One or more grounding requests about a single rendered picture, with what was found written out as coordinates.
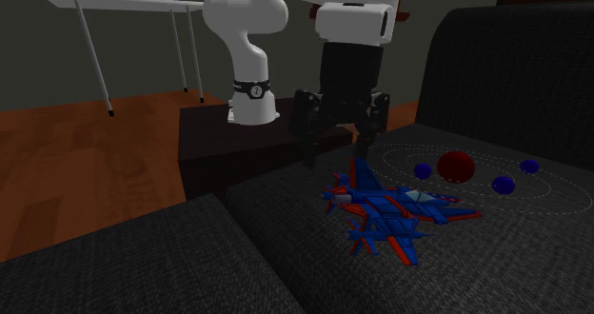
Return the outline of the blue and red toy jet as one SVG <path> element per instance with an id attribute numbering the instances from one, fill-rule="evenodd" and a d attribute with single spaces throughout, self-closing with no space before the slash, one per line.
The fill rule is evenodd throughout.
<path id="1" fill-rule="evenodd" d="M 477 219 L 476 209 L 451 207 L 458 198 L 411 189 L 407 186 L 384 187 L 366 160 L 350 159 L 349 174 L 335 173 L 333 186 L 326 186 L 321 197 L 327 201 L 326 213 L 336 207 L 360 216 L 361 222 L 349 219 L 345 238 L 353 243 L 351 256 L 361 249 L 377 253 L 377 242 L 388 243 L 403 265 L 418 264 L 413 241 L 425 235 L 416 230 L 421 222 L 447 225 L 454 221 Z"/>

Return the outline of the dark grey sofa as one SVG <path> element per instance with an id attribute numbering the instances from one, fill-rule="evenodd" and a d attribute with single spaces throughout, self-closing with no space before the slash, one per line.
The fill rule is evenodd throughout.
<path id="1" fill-rule="evenodd" d="M 418 264 L 350 255 L 320 194 L 349 149 L 0 264 L 0 314 L 594 314 L 594 2 L 465 8 L 435 31 L 416 121 L 369 153 L 394 185 L 469 153 L 477 208 L 420 223 Z"/>

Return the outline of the dark robot stand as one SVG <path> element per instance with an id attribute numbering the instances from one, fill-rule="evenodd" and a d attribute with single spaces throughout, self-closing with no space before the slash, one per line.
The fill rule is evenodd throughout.
<path id="1" fill-rule="evenodd" d="M 178 167 L 185 197 L 221 192 L 303 160 L 302 143 L 288 133 L 292 102 L 277 100 L 280 117 L 261 126 L 228 122 L 227 105 L 182 108 Z"/>

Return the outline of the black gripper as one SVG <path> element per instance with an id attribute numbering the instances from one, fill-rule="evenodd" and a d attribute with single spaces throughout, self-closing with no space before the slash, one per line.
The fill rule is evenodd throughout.
<path id="1" fill-rule="evenodd" d="M 390 95 L 372 92 L 378 84 L 384 48 L 326 42 L 320 69 L 320 91 L 297 89 L 289 133 L 301 141 L 304 166 L 314 167 L 318 126 L 356 123 L 354 155 L 366 158 L 378 134 L 386 131 Z"/>

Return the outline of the white table with thin legs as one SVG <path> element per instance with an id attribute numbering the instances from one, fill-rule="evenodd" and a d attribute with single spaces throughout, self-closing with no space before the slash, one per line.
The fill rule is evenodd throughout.
<path id="1" fill-rule="evenodd" d="M 195 43 L 193 24 L 191 13 L 193 11 L 201 10 L 203 2 L 190 0 L 48 0 L 55 7 L 61 9 L 75 9 L 77 10 L 79 20 L 85 34 L 86 42 L 91 55 L 91 60 L 94 64 L 96 75 L 100 83 L 103 97 L 106 103 L 107 111 L 110 117 L 114 116 L 112 104 L 109 97 L 109 92 L 103 77 L 103 73 L 98 61 L 94 45 L 89 32 L 89 27 L 85 18 L 84 10 L 127 10 L 127 11 L 148 11 L 148 12 L 168 12 L 171 15 L 172 27 L 174 32 L 174 39 L 178 53 L 178 60 L 180 64 L 184 92 L 188 91 L 188 84 L 185 76 L 183 57 L 179 43 L 178 31 L 175 23 L 175 13 L 184 13 L 188 18 L 188 30 L 190 35 L 190 43 L 193 53 L 193 62 L 196 72 L 196 79 L 199 89 L 199 100 L 204 102 L 204 90 L 202 86 L 202 78 L 200 74 L 200 67 L 197 55 L 197 48 Z"/>

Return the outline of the red and blue planet model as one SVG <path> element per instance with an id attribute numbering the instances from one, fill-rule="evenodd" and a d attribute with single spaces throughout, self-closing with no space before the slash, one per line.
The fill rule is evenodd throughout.
<path id="1" fill-rule="evenodd" d="M 372 169 L 416 190 L 451 194 L 469 206 L 530 216 L 594 212 L 594 192 L 533 159 L 509 159 L 424 144 L 380 144 Z"/>

